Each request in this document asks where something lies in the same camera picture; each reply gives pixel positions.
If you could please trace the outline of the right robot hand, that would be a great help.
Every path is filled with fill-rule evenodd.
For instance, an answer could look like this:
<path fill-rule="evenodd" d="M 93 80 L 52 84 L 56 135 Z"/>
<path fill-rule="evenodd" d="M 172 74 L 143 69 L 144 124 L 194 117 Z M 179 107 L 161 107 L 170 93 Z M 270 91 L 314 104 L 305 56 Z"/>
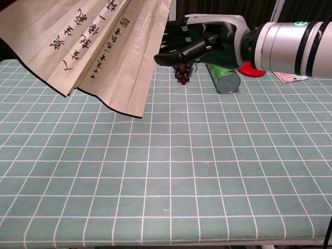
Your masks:
<path fill-rule="evenodd" d="M 202 62 L 237 70 L 248 61 L 242 47 L 249 32 L 239 15 L 188 15 L 166 23 L 154 60 L 161 66 Z"/>

